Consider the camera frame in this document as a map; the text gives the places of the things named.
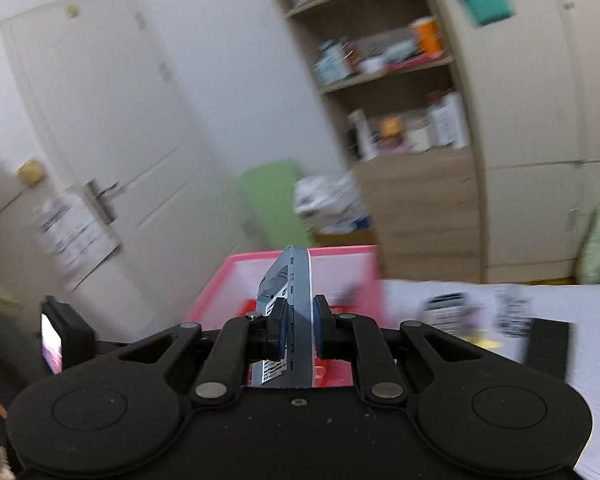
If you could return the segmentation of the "grey portable wifi router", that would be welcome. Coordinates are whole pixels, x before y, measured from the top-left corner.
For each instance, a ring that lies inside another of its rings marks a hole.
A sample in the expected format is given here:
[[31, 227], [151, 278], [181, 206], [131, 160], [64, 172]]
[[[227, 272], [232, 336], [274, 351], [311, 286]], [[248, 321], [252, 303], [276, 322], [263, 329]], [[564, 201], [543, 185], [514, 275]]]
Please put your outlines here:
[[260, 281], [257, 311], [273, 323], [272, 359], [254, 363], [251, 385], [260, 388], [311, 388], [314, 384], [313, 292], [306, 248], [289, 246]]

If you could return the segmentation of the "black rectangular case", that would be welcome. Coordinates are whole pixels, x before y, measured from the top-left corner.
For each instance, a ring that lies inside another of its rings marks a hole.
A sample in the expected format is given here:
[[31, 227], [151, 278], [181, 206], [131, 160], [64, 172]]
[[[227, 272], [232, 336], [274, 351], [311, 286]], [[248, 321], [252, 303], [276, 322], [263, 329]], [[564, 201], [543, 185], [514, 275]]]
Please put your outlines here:
[[566, 380], [569, 370], [571, 324], [534, 318], [528, 330], [524, 365]]

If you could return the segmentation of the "white tissue paper pack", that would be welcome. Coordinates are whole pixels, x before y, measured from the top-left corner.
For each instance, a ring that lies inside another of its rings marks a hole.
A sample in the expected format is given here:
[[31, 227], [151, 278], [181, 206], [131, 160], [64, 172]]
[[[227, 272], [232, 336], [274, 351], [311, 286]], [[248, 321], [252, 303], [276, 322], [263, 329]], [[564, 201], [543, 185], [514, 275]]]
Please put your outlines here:
[[347, 234], [372, 224], [352, 171], [298, 180], [294, 185], [294, 213], [307, 228], [320, 234]]

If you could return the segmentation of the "green folding table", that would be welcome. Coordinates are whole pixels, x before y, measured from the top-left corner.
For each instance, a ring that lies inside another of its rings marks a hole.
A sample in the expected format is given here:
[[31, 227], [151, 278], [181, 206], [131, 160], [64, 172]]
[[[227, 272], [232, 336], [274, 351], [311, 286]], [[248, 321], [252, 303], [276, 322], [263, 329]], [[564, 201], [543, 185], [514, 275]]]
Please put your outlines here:
[[240, 186], [272, 249], [314, 246], [309, 230], [294, 212], [294, 187], [300, 178], [300, 168], [291, 159], [250, 168], [240, 176]]

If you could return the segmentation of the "white spray bottle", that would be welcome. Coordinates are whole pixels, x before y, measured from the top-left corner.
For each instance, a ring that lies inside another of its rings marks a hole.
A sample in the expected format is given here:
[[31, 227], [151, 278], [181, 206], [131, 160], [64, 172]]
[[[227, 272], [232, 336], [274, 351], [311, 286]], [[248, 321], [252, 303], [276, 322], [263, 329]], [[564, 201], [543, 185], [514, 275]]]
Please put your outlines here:
[[364, 162], [369, 162], [378, 156], [377, 146], [373, 138], [372, 129], [366, 118], [364, 110], [358, 108], [348, 116], [358, 139], [358, 149]]

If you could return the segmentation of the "small orange box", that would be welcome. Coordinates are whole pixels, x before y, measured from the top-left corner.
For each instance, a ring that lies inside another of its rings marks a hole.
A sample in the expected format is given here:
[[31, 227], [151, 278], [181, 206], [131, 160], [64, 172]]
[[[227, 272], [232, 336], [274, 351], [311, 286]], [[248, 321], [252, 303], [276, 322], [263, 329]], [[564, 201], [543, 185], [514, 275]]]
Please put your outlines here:
[[400, 138], [404, 131], [403, 118], [401, 115], [386, 116], [378, 122], [378, 128], [383, 139]]

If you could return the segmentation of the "white round jar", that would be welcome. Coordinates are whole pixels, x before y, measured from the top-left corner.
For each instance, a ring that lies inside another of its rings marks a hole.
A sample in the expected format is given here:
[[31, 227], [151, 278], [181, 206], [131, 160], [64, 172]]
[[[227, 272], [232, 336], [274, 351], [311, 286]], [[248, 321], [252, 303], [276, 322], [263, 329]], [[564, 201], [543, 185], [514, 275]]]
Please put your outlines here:
[[407, 119], [407, 147], [413, 153], [423, 153], [432, 149], [431, 134], [427, 118]]

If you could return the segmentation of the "white door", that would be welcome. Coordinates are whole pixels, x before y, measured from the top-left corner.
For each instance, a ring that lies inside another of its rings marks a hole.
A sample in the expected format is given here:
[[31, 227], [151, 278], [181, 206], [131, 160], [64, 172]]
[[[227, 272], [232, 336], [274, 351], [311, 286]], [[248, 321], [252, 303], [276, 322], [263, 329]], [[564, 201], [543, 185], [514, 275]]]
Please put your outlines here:
[[124, 284], [181, 321], [242, 238], [235, 180], [204, 134], [138, 0], [62, 0], [4, 21], [6, 54], [62, 182], [118, 181]]

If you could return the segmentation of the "wooden shelf cabinet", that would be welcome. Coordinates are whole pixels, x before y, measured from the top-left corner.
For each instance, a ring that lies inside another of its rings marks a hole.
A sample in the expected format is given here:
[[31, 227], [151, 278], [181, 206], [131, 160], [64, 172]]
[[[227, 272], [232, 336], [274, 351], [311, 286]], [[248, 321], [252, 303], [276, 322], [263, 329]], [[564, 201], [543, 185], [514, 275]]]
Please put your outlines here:
[[[404, 38], [412, 21], [436, 18], [440, 10], [438, 0], [275, 2], [306, 68], [326, 40], [350, 40], [355, 53], [366, 56]], [[356, 112], [377, 131], [385, 119], [424, 110], [434, 96], [464, 92], [457, 48], [449, 37], [442, 41], [444, 50], [433, 61], [312, 87], [370, 210], [382, 273], [404, 280], [480, 283], [486, 242], [475, 145], [417, 154], [382, 142], [370, 162], [357, 159], [347, 146], [353, 128], [349, 117]]]

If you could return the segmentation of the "orange paper cup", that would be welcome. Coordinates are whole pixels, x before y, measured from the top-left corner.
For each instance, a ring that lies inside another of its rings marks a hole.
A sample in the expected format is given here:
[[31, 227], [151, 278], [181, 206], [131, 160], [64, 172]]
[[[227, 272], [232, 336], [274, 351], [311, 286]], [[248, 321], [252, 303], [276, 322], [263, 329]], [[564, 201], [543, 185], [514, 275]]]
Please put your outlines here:
[[443, 50], [436, 18], [433, 16], [418, 18], [410, 25], [410, 27], [416, 36], [422, 53], [434, 56], [438, 55]]

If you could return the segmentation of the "light wood wardrobe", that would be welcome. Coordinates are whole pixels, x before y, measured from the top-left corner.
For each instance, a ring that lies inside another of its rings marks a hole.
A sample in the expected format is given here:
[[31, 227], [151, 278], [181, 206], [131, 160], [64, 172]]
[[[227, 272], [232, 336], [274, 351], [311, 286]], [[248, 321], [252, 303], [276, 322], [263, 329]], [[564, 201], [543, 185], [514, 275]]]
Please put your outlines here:
[[600, 203], [600, 0], [507, 0], [479, 25], [437, 0], [486, 200], [486, 279], [568, 275]]

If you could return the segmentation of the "white poster on wall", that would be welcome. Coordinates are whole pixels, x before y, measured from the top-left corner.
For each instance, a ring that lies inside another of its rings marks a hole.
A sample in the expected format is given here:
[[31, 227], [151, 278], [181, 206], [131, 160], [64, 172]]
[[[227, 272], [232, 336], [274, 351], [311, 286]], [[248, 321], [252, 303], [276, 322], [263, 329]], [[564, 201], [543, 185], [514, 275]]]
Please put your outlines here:
[[34, 212], [36, 236], [69, 290], [75, 290], [121, 246], [120, 238], [75, 188], [67, 188]]

